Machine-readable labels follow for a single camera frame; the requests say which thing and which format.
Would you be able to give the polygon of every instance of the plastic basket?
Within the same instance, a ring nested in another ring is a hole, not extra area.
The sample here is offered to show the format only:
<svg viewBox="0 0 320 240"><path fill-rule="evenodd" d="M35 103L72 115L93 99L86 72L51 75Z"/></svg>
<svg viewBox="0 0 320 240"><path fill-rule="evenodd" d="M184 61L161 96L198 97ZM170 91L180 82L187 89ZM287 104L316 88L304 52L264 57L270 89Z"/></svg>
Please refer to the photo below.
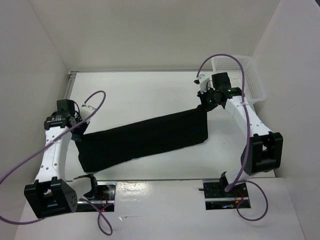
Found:
<svg viewBox="0 0 320 240"><path fill-rule="evenodd" d="M254 59L250 56L234 56L239 60L244 69L245 83L244 94L250 104L263 101L267 98L266 91L262 85L258 68ZM239 85L233 87L240 87L242 84L242 75L239 65L227 56L216 56L211 59L212 68L214 73L227 72L229 77L236 76L235 79Z"/></svg>

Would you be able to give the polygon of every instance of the black fabric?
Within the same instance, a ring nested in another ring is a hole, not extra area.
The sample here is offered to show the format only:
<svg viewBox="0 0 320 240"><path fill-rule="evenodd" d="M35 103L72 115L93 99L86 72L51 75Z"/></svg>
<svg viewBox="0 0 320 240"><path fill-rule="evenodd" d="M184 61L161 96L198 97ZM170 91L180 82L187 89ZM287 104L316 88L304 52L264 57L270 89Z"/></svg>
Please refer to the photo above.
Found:
<svg viewBox="0 0 320 240"><path fill-rule="evenodd" d="M203 143L208 139L207 112L195 109L160 116L81 136L75 144L86 173L153 154Z"/></svg>

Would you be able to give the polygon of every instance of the white laundry basket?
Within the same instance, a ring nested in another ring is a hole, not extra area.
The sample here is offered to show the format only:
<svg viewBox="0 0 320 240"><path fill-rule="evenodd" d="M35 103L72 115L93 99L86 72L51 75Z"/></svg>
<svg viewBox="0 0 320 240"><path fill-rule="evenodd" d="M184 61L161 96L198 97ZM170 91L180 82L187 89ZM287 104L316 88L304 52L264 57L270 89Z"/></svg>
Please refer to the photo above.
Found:
<svg viewBox="0 0 320 240"><path fill-rule="evenodd" d="M239 60L244 69L245 83L244 94L250 104L263 101L267 98L266 91L262 85L258 68L254 59L250 56L234 56ZM236 86L240 87L242 84L242 75L239 65L230 57L216 56L211 59L214 73L227 72L232 83L232 78L238 81Z"/></svg>

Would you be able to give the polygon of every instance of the white basket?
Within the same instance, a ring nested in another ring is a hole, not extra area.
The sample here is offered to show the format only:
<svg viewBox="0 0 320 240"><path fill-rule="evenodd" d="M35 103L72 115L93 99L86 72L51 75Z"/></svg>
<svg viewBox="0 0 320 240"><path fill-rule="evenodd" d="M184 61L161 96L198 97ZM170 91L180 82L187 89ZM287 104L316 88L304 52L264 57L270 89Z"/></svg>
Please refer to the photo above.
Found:
<svg viewBox="0 0 320 240"><path fill-rule="evenodd" d="M254 104L259 101L266 100L267 94L262 85L258 68L254 59L250 56L234 56L239 60L244 69L245 83L244 83L244 94L247 101L250 104ZM212 68L214 73L227 72L231 81L238 82L233 84L232 87L240 87L242 84L242 75L239 65L230 57L227 56L216 56L211 59Z"/></svg>

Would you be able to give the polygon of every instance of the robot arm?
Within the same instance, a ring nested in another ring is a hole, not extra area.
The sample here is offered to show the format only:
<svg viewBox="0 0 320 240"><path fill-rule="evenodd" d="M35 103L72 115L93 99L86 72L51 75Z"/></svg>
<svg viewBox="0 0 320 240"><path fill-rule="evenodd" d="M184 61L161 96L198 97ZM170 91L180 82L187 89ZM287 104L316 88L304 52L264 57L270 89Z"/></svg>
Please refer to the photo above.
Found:
<svg viewBox="0 0 320 240"><path fill-rule="evenodd" d="M247 105L250 127L249 154L242 175L239 180L247 180L260 172L269 172L280 167L283 137L279 132L272 132L258 118L253 109L249 106L246 97L242 101L241 89L232 87L226 72L209 77L200 75L198 81L200 91L198 97L201 104L209 112L221 105L239 125L244 134L247 133L247 119L243 104ZM241 164L244 161L245 149L241 155ZM240 171L241 165L237 168L224 172L226 184L232 183Z"/></svg>
<svg viewBox="0 0 320 240"><path fill-rule="evenodd" d="M82 118L86 118L95 109L83 105L76 114L72 100L57 101L57 111L44 122L46 145L57 136L66 132ZM41 219L60 214L73 213L77 210L78 198L92 195L97 191L97 181L93 175L84 175L66 183L65 166L68 145L87 129L90 119L68 132L51 145L43 154L40 170L34 183L26 185L24 195L35 215Z"/></svg>

